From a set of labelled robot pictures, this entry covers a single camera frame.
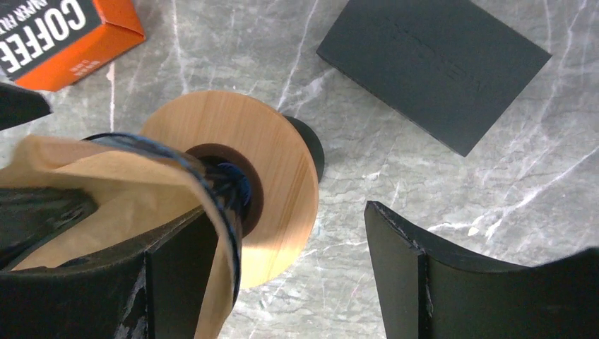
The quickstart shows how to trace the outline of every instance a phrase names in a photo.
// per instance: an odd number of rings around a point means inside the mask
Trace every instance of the black plastic piece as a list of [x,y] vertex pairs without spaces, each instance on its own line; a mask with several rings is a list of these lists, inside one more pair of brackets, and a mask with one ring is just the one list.
[[378,202],[364,212],[387,338],[599,336],[599,249],[536,267],[495,260]]
[[97,210],[93,198],[78,189],[0,189],[0,270]]
[[8,83],[0,83],[0,131],[51,114],[41,94]]
[[551,57],[469,0],[349,0],[316,53],[462,156]]
[[0,271],[0,338],[193,338],[217,242],[193,210],[58,268]]
[[285,118],[295,127],[295,130],[302,136],[302,139],[304,139],[304,142],[308,146],[308,150],[316,166],[316,175],[320,182],[324,173],[324,150],[318,136],[303,121],[287,115],[285,115]]

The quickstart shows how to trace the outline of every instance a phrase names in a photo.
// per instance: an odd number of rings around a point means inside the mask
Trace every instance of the round wooden base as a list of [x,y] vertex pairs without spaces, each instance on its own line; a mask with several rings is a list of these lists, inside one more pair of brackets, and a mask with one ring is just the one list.
[[318,175],[306,143],[283,115],[246,95],[195,92],[161,107],[141,135],[183,152],[227,146],[256,170],[263,208],[242,241],[242,287],[273,279],[297,259],[316,220]]

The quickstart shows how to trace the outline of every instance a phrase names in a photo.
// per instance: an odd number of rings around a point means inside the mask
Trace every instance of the wooden disc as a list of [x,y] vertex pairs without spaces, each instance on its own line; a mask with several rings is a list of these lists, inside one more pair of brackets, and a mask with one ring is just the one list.
[[242,241],[243,288],[273,279],[297,259],[316,220],[318,178],[308,147],[283,115],[246,95],[195,92],[161,107],[141,135],[182,152],[224,145],[252,164],[264,201]]

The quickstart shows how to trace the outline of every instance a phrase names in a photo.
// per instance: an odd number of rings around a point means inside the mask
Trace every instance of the coffee filter box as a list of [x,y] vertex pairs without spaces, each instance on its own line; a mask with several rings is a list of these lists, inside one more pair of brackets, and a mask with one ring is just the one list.
[[0,0],[0,68],[31,90],[60,90],[145,39],[130,0]]

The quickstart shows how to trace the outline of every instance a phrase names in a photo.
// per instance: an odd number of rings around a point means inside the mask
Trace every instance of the marble countertop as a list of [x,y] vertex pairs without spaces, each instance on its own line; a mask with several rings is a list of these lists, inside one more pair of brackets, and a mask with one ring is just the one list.
[[535,265],[599,245],[599,1],[477,0],[553,55],[468,157],[452,153],[315,51],[346,0],[136,0],[148,40],[80,83],[55,113],[1,133],[137,132],[195,90],[248,94],[312,126],[326,153],[300,259],[246,290],[221,338],[384,338],[367,200],[461,246]]

